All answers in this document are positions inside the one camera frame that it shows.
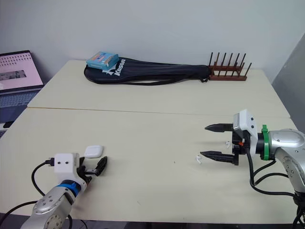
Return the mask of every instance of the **green ring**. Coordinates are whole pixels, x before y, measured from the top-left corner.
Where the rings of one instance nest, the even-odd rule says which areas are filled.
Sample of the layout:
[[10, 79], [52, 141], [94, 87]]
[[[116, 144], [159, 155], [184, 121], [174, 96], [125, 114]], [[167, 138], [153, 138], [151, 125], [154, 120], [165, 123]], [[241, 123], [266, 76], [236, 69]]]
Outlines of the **green ring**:
[[267, 125], [263, 125], [262, 133], [264, 135], [264, 160], [269, 160], [269, 135]]

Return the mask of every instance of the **black bag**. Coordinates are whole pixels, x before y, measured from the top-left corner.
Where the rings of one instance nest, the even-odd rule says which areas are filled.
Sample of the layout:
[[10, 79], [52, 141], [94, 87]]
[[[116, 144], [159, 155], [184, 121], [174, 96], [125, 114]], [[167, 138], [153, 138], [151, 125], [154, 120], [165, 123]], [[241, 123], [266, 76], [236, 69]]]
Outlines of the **black bag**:
[[[120, 57], [110, 70], [86, 66], [84, 74], [94, 83], [123, 83], [133, 85], [161, 85], [185, 79], [208, 81], [210, 69], [205, 65], [169, 64], [137, 61]], [[135, 83], [136, 81], [154, 81]]]

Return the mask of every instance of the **blue box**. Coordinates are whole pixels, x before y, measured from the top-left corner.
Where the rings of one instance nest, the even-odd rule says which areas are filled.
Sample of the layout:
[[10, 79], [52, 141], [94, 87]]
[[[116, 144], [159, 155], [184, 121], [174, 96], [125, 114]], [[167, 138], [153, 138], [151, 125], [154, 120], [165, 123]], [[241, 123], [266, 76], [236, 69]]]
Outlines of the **blue box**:
[[98, 68], [102, 70], [111, 69], [119, 61], [118, 54], [112, 54], [107, 52], [98, 52], [89, 60], [87, 60], [88, 67]]

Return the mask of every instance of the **laptop screen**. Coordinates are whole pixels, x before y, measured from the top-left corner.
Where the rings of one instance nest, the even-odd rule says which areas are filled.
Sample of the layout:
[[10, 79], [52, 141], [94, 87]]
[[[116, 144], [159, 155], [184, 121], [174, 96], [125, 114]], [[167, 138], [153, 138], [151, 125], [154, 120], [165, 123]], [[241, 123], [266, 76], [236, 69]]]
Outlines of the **laptop screen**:
[[42, 86], [30, 51], [0, 54], [0, 93]]

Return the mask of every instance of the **black cable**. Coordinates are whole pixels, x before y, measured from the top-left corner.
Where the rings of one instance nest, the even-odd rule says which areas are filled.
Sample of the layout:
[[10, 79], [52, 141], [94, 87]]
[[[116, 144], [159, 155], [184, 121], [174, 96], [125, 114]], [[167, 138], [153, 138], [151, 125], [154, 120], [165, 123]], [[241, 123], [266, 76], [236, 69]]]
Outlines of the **black cable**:
[[85, 221], [81, 219], [81, 222], [85, 225], [85, 228], [88, 229], [87, 224], [85, 223]]
[[266, 179], [267, 177], [271, 177], [271, 176], [283, 176], [283, 177], [286, 177], [288, 178], [288, 175], [287, 174], [284, 174], [284, 173], [268, 173], [264, 176], [262, 176], [261, 178], [259, 178], [257, 181], [255, 181], [254, 185], [258, 185], [260, 182], [262, 182], [264, 179]]
[[[297, 206], [296, 214], [299, 212], [300, 209], [301, 209], [301, 207]], [[301, 224], [301, 226], [304, 227], [304, 223], [301, 221], [301, 218], [298, 221]]]
[[299, 221], [299, 220], [301, 220], [301, 216], [302, 216], [302, 214], [303, 214], [303, 211], [302, 211], [302, 209], [300, 208], [300, 207], [298, 207], [298, 209], [300, 209], [299, 211], [298, 211], [298, 213], [297, 213], [297, 215], [296, 215], [296, 217], [295, 217], [295, 219], [294, 219], [294, 222], [292, 223], [292, 229], [295, 229], [296, 228], [296, 225], [297, 225], [297, 222]]
[[260, 167], [259, 169], [257, 169], [257, 170], [254, 172], [254, 176], [255, 176], [258, 172], [262, 171], [262, 170], [265, 169], [265, 168], [270, 167], [271, 165], [274, 165], [275, 163], [276, 163], [276, 160], [270, 162], [269, 164], [267, 164], [267, 165], [265, 165], [265, 166]]
[[42, 167], [42, 166], [44, 166], [44, 165], [46, 165], [47, 164], [47, 162], [43, 162], [43, 163], [41, 163], [40, 165], [38, 165], [36, 168], [34, 168], [34, 170], [33, 170], [33, 172], [32, 172], [32, 176], [31, 176], [31, 179], [32, 179], [32, 183], [33, 183], [33, 185], [34, 185], [34, 187], [36, 188], [36, 190], [40, 193], [40, 194], [42, 194], [42, 196], [44, 196], [45, 194], [43, 193], [43, 191], [41, 191], [41, 189], [37, 186], [37, 184], [36, 184], [36, 181], [35, 181], [35, 173], [36, 173], [36, 171], [40, 168], [40, 167]]
[[72, 229], [72, 224], [73, 224], [72, 217], [68, 215], [68, 219], [69, 219], [69, 229]]
[[293, 193], [290, 193], [290, 192], [269, 192], [269, 191], [264, 191], [264, 190], [261, 190], [261, 189], [255, 187], [255, 185], [254, 185], [253, 162], [252, 162], [252, 158], [251, 158], [249, 149], [246, 149], [246, 154], [247, 154], [248, 162], [249, 162], [250, 185], [251, 185], [251, 187], [252, 187], [255, 191], [260, 192], [260, 193], [263, 193], [263, 194], [266, 194], [266, 195], [291, 196], [291, 197], [296, 198], [297, 200], [300, 200], [300, 198], [299, 198], [297, 195], [295, 195], [295, 194], [293, 194]]
[[23, 206], [26, 206], [26, 205], [30, 205], [30, 204], [35, 204], [37, 201], [30, 201], [30, 202], [26, 202], [26, 203], [23, 203], [23, 204], [19, 204], [17, 205], [16, 207], [12, 208], [11, 210], [9, 210], [7, 213], [5, 213], [5, 215], [0, 219], [0, 227], [2, 225], [2, 223], [4, 222], [4, 220], [7, 218], [7, 216], [9, 216], [10, 213], [12, 213], [13, 211], [23, 207]]

